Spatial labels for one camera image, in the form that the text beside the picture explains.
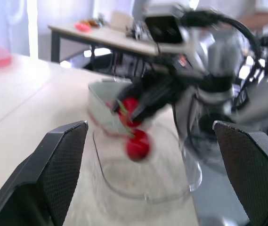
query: white shirt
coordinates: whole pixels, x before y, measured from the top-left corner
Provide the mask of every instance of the white shirt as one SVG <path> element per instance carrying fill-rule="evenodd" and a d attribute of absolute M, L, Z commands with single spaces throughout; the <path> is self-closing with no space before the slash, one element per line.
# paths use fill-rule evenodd
<path fill-rule="evenodd" d="M 212 8 L 227 16 L 240 18 L 254 13 L 268 12 L 268 0 L 191 0 L 198 3 L 197 9 Z"/>

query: table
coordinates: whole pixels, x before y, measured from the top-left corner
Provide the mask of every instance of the table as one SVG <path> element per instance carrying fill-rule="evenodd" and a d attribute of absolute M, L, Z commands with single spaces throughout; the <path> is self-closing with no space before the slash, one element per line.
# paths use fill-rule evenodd
<path fill-rule="evenodd" d="M 124 32 L 114 30 L 109 26 L 93 28 L 91 32 L 80 32 L 74 27 L 74 24 L 49 25 L 49 29 L 52 31 L 52 62 L 59 63 L 61 38 L 88 44 L 93 48 L 95 46 L 108 48 L 139 58 L 157 55 L 157 48 L 154 43 L 127 38 Z"/>
<path fill-rule="evenodd" d="M 103 78 L 106 77 L 98 73 L 65 69 L 58 64 L 13 55 L 12 65 L 0 69 L 0 188 L 48 131 L 80 120 L 88 121 L 89 131 L 78 184 L 89 187 L 90 171 L 86 166 L 94 151 L 91 133 L 95 125 L 86 111 L 87 84 Z M 158 120 L 175 131 L 170 108 L 163 111 Z M 87 202 L 87 197 L 93 200 L 93 191 L 81 188 L 78 186 L 75 190 L 65 225 L 123 225 L 102 217 L 94 202 L 90 202 L 89 208 L 83 212 L 78 212 L 82 200 Z M 184 215 L 186 225 L 198 225 L 191 197 L 178 214 Z"/>

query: cherry stem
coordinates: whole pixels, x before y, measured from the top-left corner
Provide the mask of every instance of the cherry stem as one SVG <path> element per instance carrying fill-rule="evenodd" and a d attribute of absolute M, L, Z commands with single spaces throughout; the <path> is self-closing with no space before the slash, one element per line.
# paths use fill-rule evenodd
<path fill-rule="evenodd" d="M 128 113 L 129 113 L 129 111 L 125 108 L 125 106 L 123 105 L 123 103 L 120 100 L 117 100 L 117 103 L 118 103 L 118 105 L 119 105 L 119 107 L 121 109 L 122 115 L 127 116 Z M 130 127 L 128 127 L 128 125 L 126 124 L 126 122 L 125 122 L 125 125 L 123 125 L 123 126 L 125 127 L 126 131 L 130 134 L 130 137 L 131 138 L 134 138 L 135 136 L 133 134 L 133 130 Z"/>

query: red cherry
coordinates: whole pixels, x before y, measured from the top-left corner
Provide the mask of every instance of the red cherry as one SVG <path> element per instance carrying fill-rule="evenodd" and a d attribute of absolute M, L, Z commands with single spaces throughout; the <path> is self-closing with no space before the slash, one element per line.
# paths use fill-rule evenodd
<path fill-rule="evenodd" d="M 133 133 L 126 143 L 126 152 L 132 161 L 141 161 L 145 159 L 150 152 L 151 144 L 147 134 L 141 130 Z"/>
<path fill-rule="evenodd" d="M 122 107 L 120 107 L 118 111 L 119 119 L 123 125 L 126 125 L 130 128 L 138 127 L 141 122 L 140 121 L 130 121 L 129 116 L 131 113 L 138 107 L 139 102 L 135 98 L 129 97 L 122 101 L 123 108 L 126 109 L 124 112 Z"/>

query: metal frame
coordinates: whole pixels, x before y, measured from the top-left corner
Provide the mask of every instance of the metal frame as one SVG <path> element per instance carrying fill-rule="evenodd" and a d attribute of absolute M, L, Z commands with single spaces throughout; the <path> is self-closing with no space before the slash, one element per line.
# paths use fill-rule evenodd
<path fill-rule="evenodd" d="M 133 51 L 128 51 L 125 50 L 123 48 L 117 48 L 117 47 L 113 47 L 111 45 L 107 45 L 107 44 L 103 44 L 97 41 L 91 41 L 88 40 L 84 37 L 78 37 L 75 35 L 71 35 L 71 34 L 67 34 L 64 32 L 60 32 L 60 31 L 54 31 L 51 30 L 51 62 L 55 62 L 55 63 L 60 63 L 59 60 L 59 56 L 60 56 L 60 39 L 66 39 L 66 40 L 71 40 L 71 41 L 75 41 L 75 42 L 79 42 L 82 44 L 86 44 L 86 45 L 91 45 L 91 64 L 92 64 L 92 70 L 94 70 L 94 62 L 95 62 L 95 48 L 96 47 L 100 47 L 100 48 L 108 48 L 114 52 L 119 52 L 119 53 L 123 53 L 123 54 L 128 54 L 131 55 L 133 57 L 136 57 L 137 61 L 136 61 L 136 67 L 135 67 L 135 72 L 134 72 L 134 77 L 136 76 L 136 72 L 137 72 L 137 67 L 138 67 L 138 62 L 141 59 L 143 62 L 143 66 L 145 66 L 145 61 L 152 58 L 151 56 L 147 56 L 147 55 L 143 55 L 140 53 L 135 53 Z"/>

